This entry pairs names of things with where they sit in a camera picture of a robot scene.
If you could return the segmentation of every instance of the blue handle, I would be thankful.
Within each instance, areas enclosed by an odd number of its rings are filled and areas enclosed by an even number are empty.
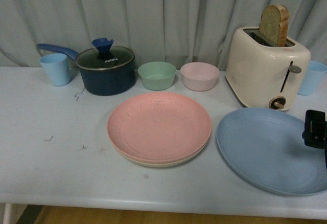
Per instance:
[[[60,47],[56,45],[51,45],[51,44],[46,44],[46,43],[40,43],[36,45],[39,49],[44,49],[44,50],[49,50],[52,52],[56,53],[61,53],[67,55],[69,58],[71,58],[73,61],[76,60],[76,57],[78,53],[75,50],[65,48],[65,47]]]

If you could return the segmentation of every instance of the pink bowl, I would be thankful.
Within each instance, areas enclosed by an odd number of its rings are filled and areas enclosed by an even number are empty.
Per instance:
[[[192,62],[180,69],[185,87],[194,91],[206,91],[216,85],[219,69],[212,64]]]

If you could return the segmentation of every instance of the bowl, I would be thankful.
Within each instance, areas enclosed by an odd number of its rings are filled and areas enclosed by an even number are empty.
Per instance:
[[[173,85],[176,67],[167,62],[155,61],[141,65],[137,72],[144,87],[150,90],[164,90]]]
[[[192,62],[181,67],[182,82],[194,91],[206,91],[216,85],[219,69],[212,64]]]

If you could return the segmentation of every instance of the saucepan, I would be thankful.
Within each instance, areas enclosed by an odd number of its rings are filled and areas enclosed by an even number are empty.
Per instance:
[[[81,53],[45,43],[37,47],[71,58],[80,69],[86,90],[94,95],[116,95],[133,87],[136,83],[134,53],[125,47],[112,46],[113,40],[107,38],[95,39],[92,44],[95,48]]]

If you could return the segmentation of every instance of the blue cup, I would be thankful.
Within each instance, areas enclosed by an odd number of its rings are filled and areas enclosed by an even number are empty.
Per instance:
[[[327,66],[317,61],[310,61],[306,75],[302,81],[300,89],[298,90],[299,95],[310,95],[321,83],[327,72]]]
[[[54,86],[64,86],[71,81],[67,55],[45,55],[40,59],[40,63]]]

